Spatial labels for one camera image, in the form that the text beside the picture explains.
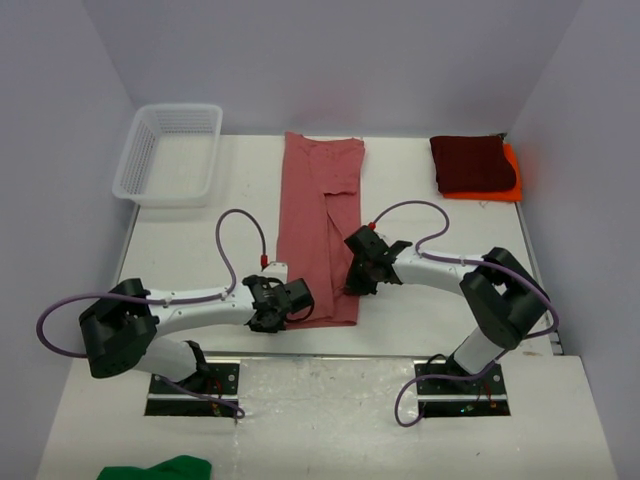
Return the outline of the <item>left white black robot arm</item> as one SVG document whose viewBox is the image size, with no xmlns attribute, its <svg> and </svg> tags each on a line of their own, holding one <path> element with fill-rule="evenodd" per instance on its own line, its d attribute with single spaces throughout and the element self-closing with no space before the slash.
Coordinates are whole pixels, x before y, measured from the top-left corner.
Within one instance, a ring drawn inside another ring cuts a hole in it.
<svg viewBox="0 0 640 480">
<path fill-rule="evenodd" d="M 139 278 L 118 284 L 79 317 L 90 373 L 96 379 L 130 370 L 164 377 L 187 393 L 208 379 L 204 353 L 171 334 L 209 326 L 245 326 L 278 333 L 315 301 L 306 282 L 250 275 L 227 287 L 193 291 L 146 289 Z"/>
</svg>

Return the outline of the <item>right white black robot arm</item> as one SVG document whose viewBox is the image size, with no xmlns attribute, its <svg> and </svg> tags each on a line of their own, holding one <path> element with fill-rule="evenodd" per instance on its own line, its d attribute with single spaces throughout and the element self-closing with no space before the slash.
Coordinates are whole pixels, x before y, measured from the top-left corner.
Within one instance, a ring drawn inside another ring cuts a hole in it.
<svg viewBox="0 0 640 480">
<path fill-rule="evenodd" d="M 447 359 L 446 380 L 456 392 L 477 386 L 482 373 L 516 349 L 550 310 L 546 293 L 506 249 L 483 256 L 420 251 L 413 243 L 388 244 L 369 226 L 344 240 L 353 254 L 345 292 L 374 295 L 380 283 L 421 285 L 464 298 L 476 328 Z"/>
</svg>

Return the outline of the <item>pink t shirt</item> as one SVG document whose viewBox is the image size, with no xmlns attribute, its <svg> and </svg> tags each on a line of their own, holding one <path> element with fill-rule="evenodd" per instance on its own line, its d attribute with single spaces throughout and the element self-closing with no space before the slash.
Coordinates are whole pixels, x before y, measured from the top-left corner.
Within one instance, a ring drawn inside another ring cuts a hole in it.
<svg viewBox="0 0 640 480">
<path fill-rule="evenodd" d="M 360 139 L 285 134 L 276 258 L 302 278 L 315 301 L 291 329 L 354 326 L 359 299 L 344 292 L 353 254 L 344 240 L 362 226 Z"/>
</svg>

